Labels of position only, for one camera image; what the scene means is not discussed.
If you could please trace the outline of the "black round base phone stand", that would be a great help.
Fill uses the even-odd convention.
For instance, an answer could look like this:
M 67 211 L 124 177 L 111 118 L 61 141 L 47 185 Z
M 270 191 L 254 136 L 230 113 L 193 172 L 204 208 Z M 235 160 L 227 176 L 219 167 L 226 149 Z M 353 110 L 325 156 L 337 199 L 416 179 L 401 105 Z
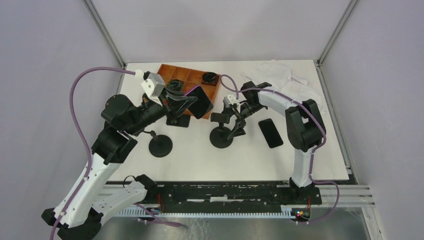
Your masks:
M 210 121 L 218 123 L 209 134 L 211 144 L 218 149 L 225 149 L 233 143 L 233 139 L 229 139 L 231 130 L 225 127 L 225 124 L 230 123 L 231 116 L 224 113 L 213 112 L 210 115 Z

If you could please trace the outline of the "purple edged black phone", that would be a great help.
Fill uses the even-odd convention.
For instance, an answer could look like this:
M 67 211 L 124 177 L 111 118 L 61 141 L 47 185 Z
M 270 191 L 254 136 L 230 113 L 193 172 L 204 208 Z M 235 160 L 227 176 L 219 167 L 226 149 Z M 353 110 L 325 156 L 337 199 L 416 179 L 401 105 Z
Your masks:
M 188 92 L 184 93 L 185 97 L 197 97 L 197 100 L 190 105 L 188 110 L 196 119 L 201 119 L 213 109 L 213 103 L 200 85 L 196 85 Z

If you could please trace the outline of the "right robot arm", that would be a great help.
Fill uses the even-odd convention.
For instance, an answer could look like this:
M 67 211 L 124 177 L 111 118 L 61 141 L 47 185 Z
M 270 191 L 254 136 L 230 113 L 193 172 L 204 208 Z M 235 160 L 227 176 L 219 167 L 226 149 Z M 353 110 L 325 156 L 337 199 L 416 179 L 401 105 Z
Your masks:
M 244 100 L 236 95 L 223 99 L 221 113 L 212 113 L 210 120 L 218 127 L 210 133 L 216 148 L 228 147 L 234 138 L 245 135 L 246 118 L 262 109 L 271 109 L 285 118 L 287 137 L 294 148 L 294 167 L 289 178 L 289 199 L 302 204 L 314 187 L 313 164 L 317 149 L 326 140 L 326 128 L 317 103 L 313 99 L 299 102 L 272 88 L 268 82 L 258 85 L 252 81 L 240 89 Z

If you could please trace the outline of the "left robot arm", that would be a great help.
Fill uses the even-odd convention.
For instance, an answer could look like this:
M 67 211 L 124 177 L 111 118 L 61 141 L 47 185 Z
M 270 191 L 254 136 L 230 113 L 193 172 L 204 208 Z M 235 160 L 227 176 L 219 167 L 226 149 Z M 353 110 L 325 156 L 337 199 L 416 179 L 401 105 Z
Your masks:
M 88 160 L 82 173 L 64 200 L 41 215 L 52 227 L 51 238 L 91 240 L 120 211 L 141 201 L 151 204 L 156 200 L 156 183 L 144 174 L 107 198 L 97 200 L 97 196 L 137 145 L 135 136 L 162 117 L 176 120 L 199 97 L 163 89 L 158 99 L 139 106 L 123 94 L 107 100 L 101 113 L 104 129 L 92 147 L 86 148 Z

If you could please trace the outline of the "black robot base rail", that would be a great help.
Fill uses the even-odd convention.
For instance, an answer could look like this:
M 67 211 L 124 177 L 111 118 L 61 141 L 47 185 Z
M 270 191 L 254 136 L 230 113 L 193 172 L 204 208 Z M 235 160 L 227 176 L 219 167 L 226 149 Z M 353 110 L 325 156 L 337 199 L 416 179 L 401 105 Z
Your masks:
M 318 187 L 297 190 L 289 181 L 160 181 L 144 204 L 165 213 L 277 213 L 281 207 L 322 204 Z

